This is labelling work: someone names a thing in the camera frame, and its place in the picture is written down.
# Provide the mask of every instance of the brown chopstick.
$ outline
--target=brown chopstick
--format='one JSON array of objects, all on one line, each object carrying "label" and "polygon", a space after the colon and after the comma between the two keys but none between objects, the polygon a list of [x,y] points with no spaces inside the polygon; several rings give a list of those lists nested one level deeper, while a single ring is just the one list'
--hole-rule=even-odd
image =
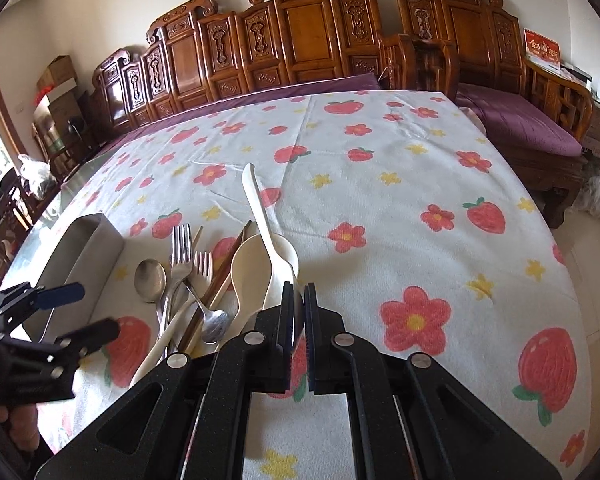
[{"label": "brown chopstick", "polygon": [[[251,220],[249,220],[244,225],[242,231],[235,239],[234,244],[231,246],[231,250],[229,250],[226,258],[222,261],[222,265],[220,265],[218,272],[214,273],[214,278],[211,280],[209,288],[206,290],[202,298],[200,298],[200,301],[202,301],[202,303],[208,304],[209,300],[213,299],[218,290],[220,290],[220,287],[224,283],[224,280],[231,272],[231,262],[234,259],[234,254],[236,253],[242,242],[246,240],[247,231],[250,225]],[[196,309],[195,313],[193,314],[193,317],[191,318],[191,321],[189,321],[189,324],[187,325],[187,328],[185,329],[184,334],[182,335],[182,338],[180,339],[180,343],[178,345],[178,350],[180,352],[184,352],[187,346],[189,346],[189,342],[193,338],[193,335],[196,333],[196,330],[202,323],[203,319],[204,318],[202,316],[202,311],[200,309]]]}]

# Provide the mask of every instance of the white floral tablecloth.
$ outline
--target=white floral tablecloth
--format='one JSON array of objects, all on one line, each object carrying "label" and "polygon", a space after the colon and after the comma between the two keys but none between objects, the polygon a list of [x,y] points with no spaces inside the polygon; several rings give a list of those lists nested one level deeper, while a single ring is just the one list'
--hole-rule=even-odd
[{"label": "white floral tablecloth", "polygon": [[[134,291],[144,258],[167,262],[172,226],[203,225],[226,254],[251,211],[252,162],[273,230],[299,254],[320,306],[382,352],[425,351],[544,454],[580,469],[590,412],[580,310],[540,212],[490,142],[440,94],[343,92],[227,110],[134,140],[61,216],[102,211],[126,238],[93,320],[120,337],[87,358],[72,401],[42,406],[59,449],[124,393],[157,333]],[[234,301],[229,293],[225,301]],[[354,477],[346,401],[306,389],[254,397],[245,478]]]}]

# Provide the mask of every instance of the tile floor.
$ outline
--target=tile floor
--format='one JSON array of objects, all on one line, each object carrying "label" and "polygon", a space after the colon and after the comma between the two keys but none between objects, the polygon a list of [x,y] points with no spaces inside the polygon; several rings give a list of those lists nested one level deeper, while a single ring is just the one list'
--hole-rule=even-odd
[{"label": "tile floor", "polygon": [[592,393],[586,464],[600,447],[600,220],[588,213],[570,212],[554,237],[580,301],[589,343]]}]

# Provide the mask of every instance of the carved wooden sofa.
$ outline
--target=carved wooden sofa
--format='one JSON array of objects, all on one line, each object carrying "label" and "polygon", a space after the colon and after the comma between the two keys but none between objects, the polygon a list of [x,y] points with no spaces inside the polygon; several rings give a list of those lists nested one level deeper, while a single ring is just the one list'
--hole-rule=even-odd
[{"label": "carved wooden sofa", "polygon": [[455,93],[453,43],[384,38],[376,0],[249,1],[218,12],[189,0],[150,25],[145,52],[104,60],[93,74],[101,122],[125,134],[223,98],[368,72],[392,89]]},{"label": "carved wooden sofa", "polygon": [[477,113],[527,189],[544,192],[549,227],[560,226],[583,183],[589,91],[525,59],[518,19],[502,0],[397,1],[406,34],[458,48],[456,104]]}]

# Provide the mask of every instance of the purple cushion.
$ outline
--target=purple cushion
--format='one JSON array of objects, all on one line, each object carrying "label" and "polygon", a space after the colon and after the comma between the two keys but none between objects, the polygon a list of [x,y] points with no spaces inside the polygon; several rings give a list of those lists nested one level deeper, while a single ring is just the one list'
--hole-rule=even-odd
[{"label": "purple cushion", "polygon": [[582,153],[580,143],[567,130],[518,94],[460,83],[456,105],[471,108],[480,117],[494,144],[521,146],[562,156]]},{"label": "purple cushion", "polygon": [[191,110],[167,117],[160,121],[156,121],[155,123],[148,124],[147,126],[141,126],[137,130],[134,130],[124,135],[122,138],[116,139],[114,142],[105,146],[102,150],[100,150],[100,154],[115,148],[119,148],[123,144],[138,139],[139,137],[144,137],[145,135],[158,132],[161,129],[169,128],[170,126],[175,126],[176,124],[183,123],[184,121],[189,121],[205,115],[222,112],[224,110],[230,110],[231,108],[238,108],[240,106],[253,105],[266,101],[275,101],[276,99],[285,99],[288,97],[380,89],[381,88],[378,84],[376,76],[372,72],[367,72],[365,74],[354,75],[351,77],[313,81],[311,83],[299,83],[291,86],[281,86],[270,88],[268,90],[261,90],[259,92],[241,95],[238,97],[229,97],[221,101],[215,101],[197,108],[192,108]]}]

